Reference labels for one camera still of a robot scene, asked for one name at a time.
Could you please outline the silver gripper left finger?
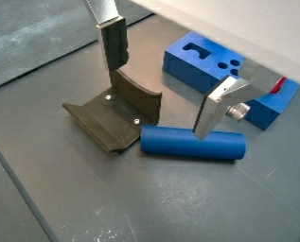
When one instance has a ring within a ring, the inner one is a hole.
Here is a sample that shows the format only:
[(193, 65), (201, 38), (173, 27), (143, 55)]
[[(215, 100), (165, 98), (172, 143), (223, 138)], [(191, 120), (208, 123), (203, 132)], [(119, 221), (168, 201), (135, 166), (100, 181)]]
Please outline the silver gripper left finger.
[(107, 66), (111, 72), (128, 63), (128, 23), (120, 15), (115, 0), (82, 0), (96, 22), (98, 40), (104, 44)]

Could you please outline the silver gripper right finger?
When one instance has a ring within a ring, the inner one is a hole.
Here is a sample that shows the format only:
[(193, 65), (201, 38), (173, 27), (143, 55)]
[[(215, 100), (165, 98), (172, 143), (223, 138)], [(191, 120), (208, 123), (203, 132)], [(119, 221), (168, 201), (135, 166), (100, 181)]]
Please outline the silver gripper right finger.
[(250, 110), (244, 102), (268, 94), (283, 77), (254, 60), (243, 62), (239, 75), (227, 76), (204, 96), (193, 128), (199, 139), (207, 137), (226, 115), (240, 121)]

